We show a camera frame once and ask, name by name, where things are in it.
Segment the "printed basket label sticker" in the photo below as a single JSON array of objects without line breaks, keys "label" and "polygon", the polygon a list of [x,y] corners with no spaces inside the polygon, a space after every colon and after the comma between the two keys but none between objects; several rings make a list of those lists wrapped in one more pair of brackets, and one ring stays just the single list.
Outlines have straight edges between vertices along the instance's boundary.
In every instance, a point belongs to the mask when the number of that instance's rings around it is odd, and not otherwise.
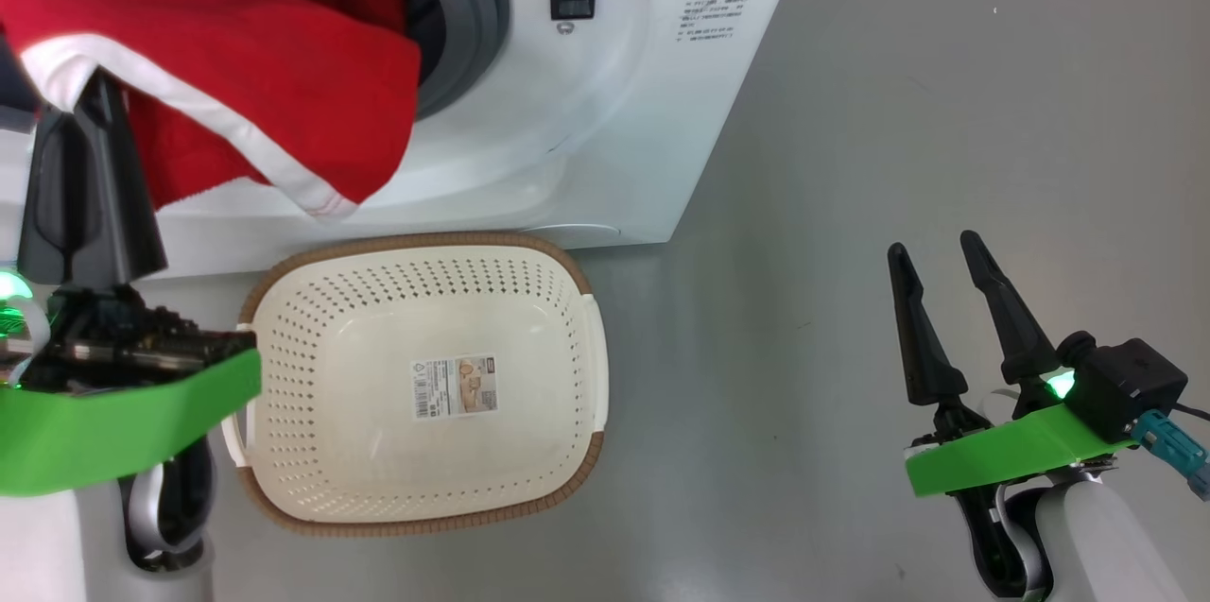
[{"label": "printed basket label sticker", "polygon": [[473,353],[410,361],[411,417],[450,419],[500,409],[496,358]]}]

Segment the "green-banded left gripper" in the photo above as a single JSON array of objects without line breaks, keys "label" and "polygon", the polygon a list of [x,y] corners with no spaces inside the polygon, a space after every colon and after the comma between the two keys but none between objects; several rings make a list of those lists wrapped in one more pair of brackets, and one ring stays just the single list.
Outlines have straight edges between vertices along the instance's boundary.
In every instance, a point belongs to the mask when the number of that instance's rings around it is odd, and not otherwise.
[{"label": "green-banded left gripper", "polygon": [[[0,270],[0,497],[150,470],[261,390],[255,332],[204,330],[129,286],[168,261],[119,82],[96,73],[73,115],[46,106],[39,116],[17,270],[77,286],[39,303],[21,274]],[[77,127],[96,227],[74,253]]]}]

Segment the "white front-load washing machine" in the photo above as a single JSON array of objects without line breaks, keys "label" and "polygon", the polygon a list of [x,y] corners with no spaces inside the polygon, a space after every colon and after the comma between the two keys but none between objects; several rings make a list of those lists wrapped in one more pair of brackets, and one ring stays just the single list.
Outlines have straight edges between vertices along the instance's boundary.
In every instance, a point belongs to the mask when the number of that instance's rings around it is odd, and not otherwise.
[{"label": "white front-load washing machine", "polygon": [[[316,219],[230,181],[157,209],[169,276],[267,270],[341,241],[509,228],[587,247],[664,243],[682,218],[778,0],[597,0],[551,21],[509,0],[509,34],[459,102],[411,125],[388,184]],[[0,34],[0,259],[17,257],[44,102]]]}]

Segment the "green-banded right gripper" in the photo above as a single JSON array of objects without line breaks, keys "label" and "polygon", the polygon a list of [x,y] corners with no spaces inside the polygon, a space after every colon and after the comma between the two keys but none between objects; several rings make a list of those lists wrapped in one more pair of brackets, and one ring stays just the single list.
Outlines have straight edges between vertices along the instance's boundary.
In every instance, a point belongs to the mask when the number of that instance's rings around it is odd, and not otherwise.
[{"label": "green-banded right gripper", "polygon": [[[986,300],[1001,345],[1001,374],[1016,386],[1053,374],[1060,364],[1054,345],[1020,293],[974,231],[960,235],[966,265],[974,286]],[[932,319],[924,309],[924,284],[910,253],[894,243],[889,257],[891,295],[895,332],[900,345],[908,403],[956,405],[968,384],[943,351]],[[1010,484],[1035,474],[1068,467],[1097,456],[1114,455],[1133,440],[1105,442],[1064,404],[1028,413],[1021,419],[976,432],[960,441],[926,442],[924,451],[905,452],[905,471],[916,497],[956,490]]]}]

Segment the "cream perforated laundry basket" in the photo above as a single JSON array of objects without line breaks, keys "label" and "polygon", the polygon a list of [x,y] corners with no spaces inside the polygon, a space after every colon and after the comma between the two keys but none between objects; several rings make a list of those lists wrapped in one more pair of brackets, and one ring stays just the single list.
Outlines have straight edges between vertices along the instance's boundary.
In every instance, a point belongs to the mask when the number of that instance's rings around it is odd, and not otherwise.
[{"label": "cream perforated laundry basket", "polygon": [[[440,533],[548,510],[597,465],[603,316],[566,250],[528,235],[357,241],[286,257],[242,306],[261,392],[223,422],[246,494],[302,536]],[[491,353],[499,409],[417,421],[410,361]]]}]

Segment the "red and white garment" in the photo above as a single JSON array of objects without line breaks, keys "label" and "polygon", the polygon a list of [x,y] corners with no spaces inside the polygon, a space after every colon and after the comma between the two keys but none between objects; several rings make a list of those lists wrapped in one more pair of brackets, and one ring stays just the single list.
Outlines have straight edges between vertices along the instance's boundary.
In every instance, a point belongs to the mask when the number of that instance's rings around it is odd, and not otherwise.
[{"label": "red and white garment", "polygon": [[384,189],[417,115],[403,0],[0,0],[46,106],[96,76],[125,103],[157,209],[259,181],[316,219]]}]

